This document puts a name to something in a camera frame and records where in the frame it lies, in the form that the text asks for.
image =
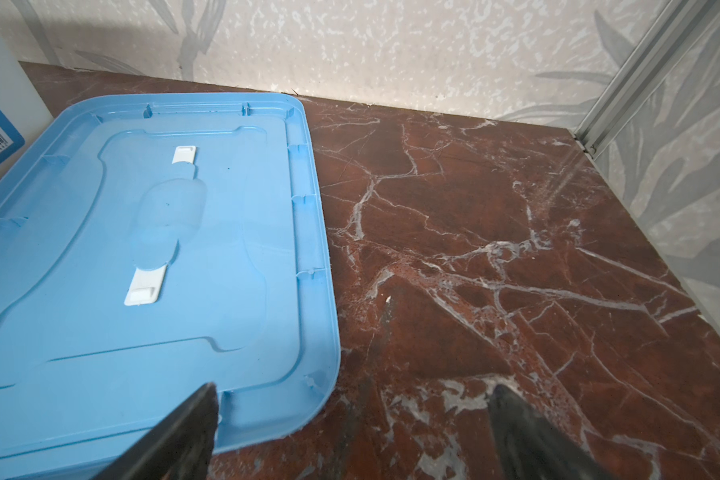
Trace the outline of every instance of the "wall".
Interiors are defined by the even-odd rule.
[[[720,326],[720,15],[596,165]]]
[[[666,0],[0,0],[19,60],[575,127]]]

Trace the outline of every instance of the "marble countertop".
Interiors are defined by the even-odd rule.
[[[239,91],[23,67],[54,115]],[[566,130],[298,98],[342,368],[304,429],[209,478],[502,478],[498,382],[620,478],[720,478],[720,338]]]

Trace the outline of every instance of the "black pointed object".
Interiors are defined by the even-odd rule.
[[[218,425],[216,385],[206,383],[94,480],[205,480]]]
[[[508,387],[496,386],[488,411],[507,480],[616,480]]]

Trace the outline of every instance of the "textured wallpaper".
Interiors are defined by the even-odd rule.
[[[575,127],[667,0],[0,0],[19,60]]]
[[[720,15],[596,164],[720,326]]]

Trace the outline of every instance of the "red marble surface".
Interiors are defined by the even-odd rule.
[[[37,64],[54,114],[234,91]],[[620,478],[720,478],[720,338],[566,130],[302,98],[342,368],[303,430],[209,478],[502,478],[514,388]]]

